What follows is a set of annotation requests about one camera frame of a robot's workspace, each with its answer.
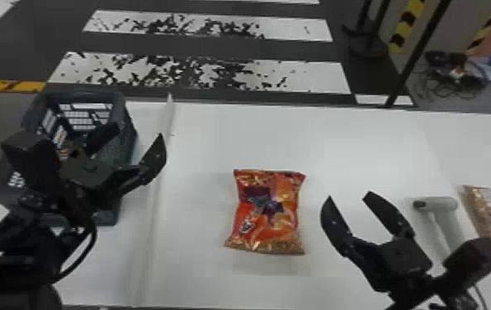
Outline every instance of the metal pole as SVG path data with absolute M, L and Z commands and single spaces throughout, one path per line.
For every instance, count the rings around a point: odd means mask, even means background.
M 371 9 L 372 0 L 365 0 L 362 4 L 361 14 L 359 14 L 359 19 L 356 21 L 356 29 L 358 31 L 362 30 L 365 26 L 366 18 L 368 17 L 368 10 Z
M 401 75 L 399 76 L 399 82 L 397 83 L 397 86 L 392 91 L 392 93 L 389 94 L 388 100 L 384 104 L 385 108 L 391 108 L 394 106 L 399 92 L 401 92 L 405 83 L 407 82 L 408 76 L 410 76 L 413 72 L 414 66 L 417 64 L 420 56 L 423 55 L 424 49 L 426 49 L 426 45 L 428 45 L 428 41 L 430 41 L 432 35 L 434 34 L 434 31 L 436 31 L 437 25 L 440 24 L 441 19 L 446 14 L 447 8 L 451 4 L 451 1 L 452 0 L 441 0 L 440 3 L 437 5 L 436 11 L 428 22 L 428 26 L 426 27 L 426 30 L 424 30 L 422 38 L 420 38 L 420 41 L 414 48 L 411 57 L 408 59 L 408 62 L 403 69 L 403 72 L 401 72 Z
M 368 36 L 366 41 L 366 49 L 371 49 L 374 39 L 378 36 L 380 28 L 382 27 L 382 22 L 384 21 L 385 13 L 388 11 L 389 4 L 391 0 L 384 0 L 378 9 L 378 15 L 376 15 L 376 21 L 372 27 L 372 32 Z

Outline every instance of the orange snack bag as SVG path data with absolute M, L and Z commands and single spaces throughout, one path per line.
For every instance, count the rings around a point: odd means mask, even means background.
M 292 171 L 234 170 L 239 206 L 226 247 L 272 254 L 304 254 L 297 200 L 305 175 Z

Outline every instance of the yellow black hazard stripe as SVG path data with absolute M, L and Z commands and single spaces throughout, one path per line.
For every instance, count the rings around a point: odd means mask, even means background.
M 0 80 L 0 92 L 41 92 L 45 82 Z
M 399 53 L 403 49 L 405 41 L 411 34 L 411 30 L 417 19 L 423 14 L 425 0 L 408 0 L 403 14 L 399 19 L 399 24 L 395 28 L 395 33 L 389 42 L 389 51 Z
M 480 28 L 474 39 L 472 40 L 472 43 L 470 43 L 469 48 L 466 50 L 467 55 L 472 55 L 474 52 L 478 49 L 480 44 L 484 41 L 486 36 L 488 36 L 489 32 L 491 31 L 491 13 L 489 14 L 488 21 Z

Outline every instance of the black pole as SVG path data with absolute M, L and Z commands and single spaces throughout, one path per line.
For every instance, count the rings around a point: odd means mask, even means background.
M 381 59 L 388 52 L 388 45 L 380 39 L 380 28 L 391 0 L 383 0 L 378 8 L 376 20 L 366 36 L 358 36 L 349 41 L 349 49 L 357 56 L 366 59 Z
M 414 66 L 417 64 L 420 56 L 423 55 L 424 49 L 426 49 L 426 45 L 428 45 L 428 41 L 430 41 L 432 35 L 434 34 L 434 31 L 436 31 L 437 25 L 440 24 L 441 19 L 446 14 L 447 8 L 451 4 L 451 1 L 452 0 L 441 0 L 440 3 L 437 5 L 436 11 L 428 22 L 428 26 L 426 27 L 426 30 L 424 30 L 423 36 L 420 38 L 417 46 L 414 48 L 414 51 L 411 54 L 411 57 L 408 59 L 407 64 L 405 64 L 405 68 L 399 76 L 399 82 L 397 83 L 394 91 L 389 94 L 388 100 L 385 102 L 384 107 L 391 108 L 394 106 L 399 92 L 401 92 L 405 83 L 407 82 L 408 76 L 411 75 L 411 73 L 413 72 Z
M 361 14 L 359 14 L 359 19 L 356 21 L 356 29 L 358 31 L 362 30 L 365 26 L 366 18 L 368 17 L 368 10 L 371 9 L 372 0 L 365 0 L 362 4 Z
M 371 32 L 370 23 L 367 23 L 368 11 L 371 9 L 371 5 L 372 0 L 365 0 L 362 3 L 359 16 L 352 19 L 347 18 L 347 21 L 342 24 L 343 32 L 350 36 L 368 35 Z
M 372 26 L 372 31 L 368 35 L 368 40 L 366 41 L 366 49 L 371 49 L 374 39 L 379 36 L 380 28 L 382 27 L 382 22 L 384 22 L 385 13 L 388 11 L 389 4 L 391 0 L 384 0 L 378 9 L 378 14 L 376 15 L 375 24 Z

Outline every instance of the cable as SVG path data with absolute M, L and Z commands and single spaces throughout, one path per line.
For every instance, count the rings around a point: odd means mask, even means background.
M 97 242 L 97 226 L 95 224 L 90 225 L 89 227 L 91 229 L 91 240 L 89 240 L 89 243 L 83 250 L 82 254 L 79 255 L 79 257 L 70 265 L 68 268 L 60 272 L 59 275 L 53 278 L 53 281 L 51 284 L 59 282 L 63 278 L 65 278 L 67 275 L 71 274 L 72 271 L 74 271 L 78 266 L 85 260 L 85 257 L 87 257 L 87 254 L 91 251 L 91 249 L 95 246 L 95 242 Z
M 484 296 L 482 295 L 482 292 L 480 292 L 480 288 L 478 285 L 474 285 L 474 290 L 476 290 L 476 294 L 478 295 L 478 299 L 480 299 L 480 304 L 482 304 L 482 309 L 483 310 L 488 310 L 488 304 L 486 303 L 486 299 L 484 299 Z

